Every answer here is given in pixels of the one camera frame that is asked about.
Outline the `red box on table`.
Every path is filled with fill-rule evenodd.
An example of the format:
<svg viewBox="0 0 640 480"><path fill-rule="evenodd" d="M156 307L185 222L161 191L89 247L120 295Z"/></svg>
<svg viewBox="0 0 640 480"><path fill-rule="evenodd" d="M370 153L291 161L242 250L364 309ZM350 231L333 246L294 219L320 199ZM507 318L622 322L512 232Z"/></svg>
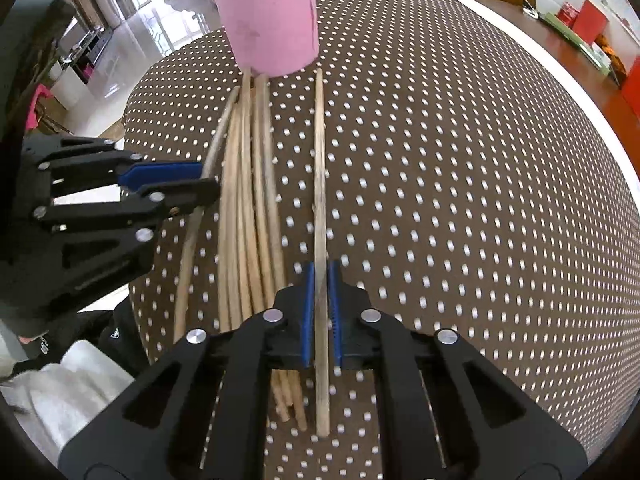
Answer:
<svg viewBox="0 0 640 480"><path fill-rule="evenodd" d="M584 0L573 24L573 32L586 44L593 44L597 36L604 32L608 17L600 6L591 0Z"/></svg>

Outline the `brown polka dot tablecloth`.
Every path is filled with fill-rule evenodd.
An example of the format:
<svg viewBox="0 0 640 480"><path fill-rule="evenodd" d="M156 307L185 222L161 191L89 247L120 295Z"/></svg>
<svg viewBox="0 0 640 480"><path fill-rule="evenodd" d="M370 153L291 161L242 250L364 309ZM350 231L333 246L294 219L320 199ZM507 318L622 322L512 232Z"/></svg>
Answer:
<svg viewBox="0 0 640 480"><path fill-rule="evenodd" d="M597 458L639 390L639 213L598 129L458 0L318 0L315 66L270 82L286 278L326 238L413 330L457 330Z"/></svg>

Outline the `green tray on table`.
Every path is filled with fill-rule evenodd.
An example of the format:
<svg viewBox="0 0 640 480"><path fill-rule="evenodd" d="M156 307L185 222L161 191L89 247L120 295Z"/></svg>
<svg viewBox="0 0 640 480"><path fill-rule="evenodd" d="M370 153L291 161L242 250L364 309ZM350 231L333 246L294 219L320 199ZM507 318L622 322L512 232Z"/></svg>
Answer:
<svg viewBox="0 0 640 480"><path fill-rule="evenodd" d="M611 73L611 60L604 54L599 54L590 44L587 44L585 40L580 38L573 29L569 28L567 24L561 22L555 15L550 12L539 13L538 18L556 30L561 36L563 36L570 44L576 47L586 58L593 64L593 66L603 75L608 76Z"/></svg>

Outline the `red soda can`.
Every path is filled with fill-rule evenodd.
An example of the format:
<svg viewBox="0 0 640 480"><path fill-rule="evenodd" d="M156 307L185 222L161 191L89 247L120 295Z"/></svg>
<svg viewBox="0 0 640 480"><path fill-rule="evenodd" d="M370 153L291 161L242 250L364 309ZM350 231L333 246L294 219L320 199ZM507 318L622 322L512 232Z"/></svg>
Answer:
<svg viewBox="0 0 640 480"><path fill-rule="evenodd" d="M579 15L579 10L576 9L568 1L565 1L562 4L562 6L560 6L558 12L556 12L555 14L558 20L569 28L572 28L574 26L578 18L578 15Z"/></svg>

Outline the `crossing wooden chopstick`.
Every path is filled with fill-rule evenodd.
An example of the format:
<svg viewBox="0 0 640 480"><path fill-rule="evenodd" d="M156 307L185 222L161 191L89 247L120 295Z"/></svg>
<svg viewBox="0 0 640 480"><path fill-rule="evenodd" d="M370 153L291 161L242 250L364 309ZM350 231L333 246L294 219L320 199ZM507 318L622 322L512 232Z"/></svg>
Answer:
<svg viewBox="0 0 640 480"><path fill-rule="evenodd" d="M264 159L262 158L262 108L260 107L259 79L254 79L250 97L252 98L252 162L253 191L255 205L256 244L258 269L262 281L262 302L260 307L266 310L272 307L274 299L274 279L272 276L267 211L265 199Z"/></svg>

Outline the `white towel on lap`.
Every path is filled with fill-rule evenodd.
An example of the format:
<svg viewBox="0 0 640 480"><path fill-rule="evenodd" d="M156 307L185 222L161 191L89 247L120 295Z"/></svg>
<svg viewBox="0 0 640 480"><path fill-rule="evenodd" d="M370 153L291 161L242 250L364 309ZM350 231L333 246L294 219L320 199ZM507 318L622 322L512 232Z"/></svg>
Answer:
<svg viewBox="0 0 640 480"><path fill-rule="evenodd" d="M56 464L64 446L133 382L96 346L78 340L60 362L3 378L1 394L32 443Z"/></svg>

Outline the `pink cylindrical utensil cup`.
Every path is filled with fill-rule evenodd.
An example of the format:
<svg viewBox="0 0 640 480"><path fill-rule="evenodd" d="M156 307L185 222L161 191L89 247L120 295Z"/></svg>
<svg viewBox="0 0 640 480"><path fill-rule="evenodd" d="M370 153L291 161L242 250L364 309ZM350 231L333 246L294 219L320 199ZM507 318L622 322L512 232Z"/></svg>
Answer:
<svg viewBox="0 0 640 480"><path fill-rule="evenodd" d="M319 55L317 0L215 0L235 61L268 77L289 75Z"/></svg>

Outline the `red paper gift bag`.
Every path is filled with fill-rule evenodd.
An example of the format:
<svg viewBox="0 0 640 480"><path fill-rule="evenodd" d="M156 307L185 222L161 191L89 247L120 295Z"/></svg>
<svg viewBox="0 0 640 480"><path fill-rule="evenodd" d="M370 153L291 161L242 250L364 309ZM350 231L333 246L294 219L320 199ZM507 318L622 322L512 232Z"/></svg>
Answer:
<svg viewBox="0 0 640 480"><path fill-rule="evenodd" d="M627 77L620 88L624 100L628 103L634 114L640 114L640 56L637 56L632 64Z"/></svg>

